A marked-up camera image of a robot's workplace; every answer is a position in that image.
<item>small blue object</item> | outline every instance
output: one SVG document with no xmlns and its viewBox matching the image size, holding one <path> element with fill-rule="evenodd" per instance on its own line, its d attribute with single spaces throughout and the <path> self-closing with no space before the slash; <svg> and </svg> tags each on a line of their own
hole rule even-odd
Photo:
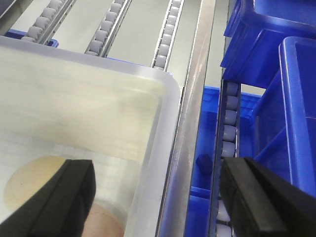
<svg viewBox="0 0 316 237">
<path fill-rule="evenodd" d="M 202 174 L 208 175 L 212 173 L 213 160 L 209 154 L 199 155 L 196 159 L 196 163 Z"/>
<path fill-rule="evenodd" d="M 24 31 L 10 29 L 7 33 L 5 33 L 4 36 L 20 40 L 25 35 L 26 35 L 26 32 Z M 51 39 L 47 44 L 47 46 L 54 47 L 54 48 L 57 48 L 58 45 L 59 45 L 59 42 L 55 39 Z"/>
<path fill-rule="evenodd" d="M 267 88 L 277 73 L 278 46 L 288 36 L 316 38 L 315 0 L 237 0 L 225 30 L 232 37 L 223 78 Z"/>
<path fill-rule="evenodd" d="M 316 197 L 316 40 L 286 38 L 253 114 L 256 160 Z"/>
</svg>

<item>gray roller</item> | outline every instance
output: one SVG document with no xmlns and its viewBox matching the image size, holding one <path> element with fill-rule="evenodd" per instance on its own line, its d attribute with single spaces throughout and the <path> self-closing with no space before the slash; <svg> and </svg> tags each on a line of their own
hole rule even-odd
<svg viewBox="0 0 316 237">
<path fill-rule="evenodd" d="M 236 96 L 238 91 L 238 84 L 234 82 L 227 83 L 227 95 Z"/>
<path fill-rule="evenodd" d="M 162 35 L 161 43 L 166 44 L 166 45 L 170 45 L 170 44 L 171 44 L 171 39 L 172 39 L 172 36 L 171 36 L 171 35 L 169 35 L 169 34 L 163 34 L 163 35 Z"/>
<path fill-rule="evenodd" d="M 233 142 L 236 138 L 236 127 L 231 125 L 224 125 L 223 140 Z"/>
<path fill-rule="evenodd" d="M 229 226 L 217 224 L 216 237 L 232 237 L 232 229 Z"/>
<path fill-rule="evenodd" d="M 172 15 L 172 16 L 178 16 L 178 13 L 179 13 L 179 8 L 178 7 L 176 7 L 176 6 L 172 6 L 171 8 L 170 8 L 170 15 Z"/>
<path fill-rule="evenodd" d="M 159 45 L 159 50 L 158 50 L 158 54 L 163 55 L 163 56 L 167 56 L 169 51 L 169 45 L 167 44 L 161 44 Z"/>
<path fill-rule="evenodd" d="M 174 31 L 174 25 L 166 24 L 163 32 L 165 34 L 172 35 L 173 31 Z"/>
<path fill-rule="evenodd" d="M 35 26 L 45 29 L 49 21 L 50 20 L 47 17 L 39 16 L 35 21 Z"/>
<path fill-rule="evenodd" d="M 226 109 L 228 110 L 237 110 L 238 107 L 238 97 L 236 96 L 227 96 Z"/>
<path fill-rule="evenodd" d="M 34 38 L 37 40 L 39 35 L 43 32 L 43 29 L 37 26 L 31 26 L 27 32 L 27 36 Z"/>
<path fill-rule="evenodd" d="M 230 222 L 231 220 L 222 200 L 218 201 L 217 220 L 224 222 Z"/>
<path fill-rule="evenodd" d="M 223 141 L 222 157 L 234 157 L 235 144 L 232 142 Z"/>
<path fill-rule="evenodd" d="M 32 43 L 35 42 L 35 39 L 34 39 L 34 38 L 28 37 L 28 36 L 22 37 L 21 40 L 24 40 L 24 41 L 27 41 L 27 42 L 32 42 Z"/>
<path fill-rule="evenodd" d="M 112 4 L 111 4 L 110 11 L 115 12 L 115 13 L 118 14 L 119 11 L 121 10 L 121 8 L 122 8 L 122 5 L 121 5 L 121 4 L 119 4 L 119 3 L 112 3 Z"/>
<path fill-rule="evenodd" d="M 109 11 L 106 16 L 105 16 L 105 20 L 106 21 L 111 21 L 111 22 L 115 22 L 115 19 L 117 18 L 118 14 L 116 12 L 112 12 Z"/>
<path fill-rule="evenodd" d="M 170 24 L 170 25 L 174 26 L 176 24 L 176 21 L 177 21 L 177 17 L 176 16 L 169 15 L 168 18 L 167 18 L 167 24 Z"/>
<path fill-rule="evenodd" d="M 180 7 L 180 5 L 181 5 L 181 0 L 173 0 L 172 1 L 172 6 Z"/>
<path fill-rule="evenodd" d="M 88 52 L 86 52 L 86 54 L 92 55 L 92 56 L 98 56 L 98 53 L 92 52 L 92 51 L 88 51 Z"/>
<path fill-rule="evenodd" d="M 110 30 L 112 29 L 112 26 L 113 26 L 113 22 L 112 21 L 102 21 L 102 23 L 101 23 L 101 30 L 110 32 Z"/>
<path fill-rule="evenodd" d="M 53 8 L 46 7 L 43 10 L 43 13 L 41 16 L 48 18 L 49 20 L 53 19 L 54 15 L 57 13 L 57 11 Z"/>
<path fill-rule="evenodd" d="M 106 40 L 106 38 L 108 37 L 109 33 L 107 31 L 101 31 L 101 30 L 98 30 L 96 33 L 95 33 L 95 40 L 97 41 L 101 41 L 104 43 L 104 41 Z"/>
<path fill-rule="evenodd" d="M 103 47 L 103 43 L 101 41 L 93 40 L 90 43 L 90 51 L 96 52 L 99 54 L 101 48 Z"/>
<path fill-rule="evenodd" d="M 62 6 L 63 2 L 60 0 L 50 0 L 47 7 L 53 8 L 56 11 Z"/>
<path fill-rule="evenodd" d="M 166 56 L 158 55 L 156 58 L 155 66 L 160 67 L 160 68 L 164 68 L 164 66 L 166 64 L 166 60 L 167 60 Z"/>
<path fill-rule="evenodd" d="M 237 111 L 225 110 L 224 124 L 235 125 L 237 120 Z"/>
</svg>

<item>blue storage bin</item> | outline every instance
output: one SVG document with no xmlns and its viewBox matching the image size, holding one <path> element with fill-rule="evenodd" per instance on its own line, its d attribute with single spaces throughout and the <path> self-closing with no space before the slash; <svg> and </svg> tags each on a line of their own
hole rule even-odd
<svg viewBox="0 0 316 237">
<path fill-rule="evenodd" d="M 288 36 L 316 38 L 315 0 L 238 0 L 225 35 L 232 37 L 223 78 L 267 88 Z"/>
<path fill-rule="evenodd" d="M 253 113 L 255 159 L 316 197 L 316 40 L 288 37 Z"/>
<path fill-rule="evenodd" d="M 18 30 L 10 29 L 7 33 L 5 33 L 4 36 L 20 40 L 25 35 L 26 35 L 26 32 L 24 32 L 24 31 L 18 31 Z M 58 45 L 59 45 L 59 42 L 57 40 L 55 40 L 55 39 L 51 39 L 48 42 L 48 44 L 47 44 L 47 46 L 51 46 L 51 47 L 54 47 L 54 48 L 57 48 Z"/>
<path fill-rule="evenodd" d="M 240 155 L 253 154 L 251 115 L 261 96 L 243 93 L 240 113 Z M 219 103 L 219 88 L 206 86 L 203 93 L 200 124 L 198 128 L 196 160 L 200 155 L 208 154 L 213 161 L 216 133 L 216 121 Z M 209 208 L 211 175 L 203 172 L 195 162 L 192 187 L 189 200 L 188 219 L 185 237 L 206 237 Z"/>
</svg>

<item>metal rail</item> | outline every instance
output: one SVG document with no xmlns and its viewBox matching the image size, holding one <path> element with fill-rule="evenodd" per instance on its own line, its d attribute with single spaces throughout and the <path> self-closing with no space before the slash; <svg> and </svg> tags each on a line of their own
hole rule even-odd
<svg viewBox="0 0 316 237">
<path fill-rule="evenodd" d="M 212 35 L 216 0 L 202 0 L 199 10 L 173 149 L 157 226 L 157 237 L 183 237 L 198 123 Z"/>
<path fill-rule="evenodd" d="M 10 30 L 33 0 L 5 0 L 0 6 L 0 36 Z"/>
</svg>

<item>round beige object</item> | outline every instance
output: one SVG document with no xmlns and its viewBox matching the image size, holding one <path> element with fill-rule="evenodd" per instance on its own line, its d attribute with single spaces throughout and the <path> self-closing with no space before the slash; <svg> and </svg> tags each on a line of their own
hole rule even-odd
<svg viewBox="0 0 316 237">
<path fill-rule="evenodd" d="M 46 156 L 24 164 L 10 177 L 4 190 L 5 202 L 16 210 L 32 197 L 63 165 L 65 159 Z"/>
<path fill-rule="evenodd" d="M 124 230 L 119 220 L 108 210 L 93 204 L 81 237 L 123 237 Z"/>
</svg>

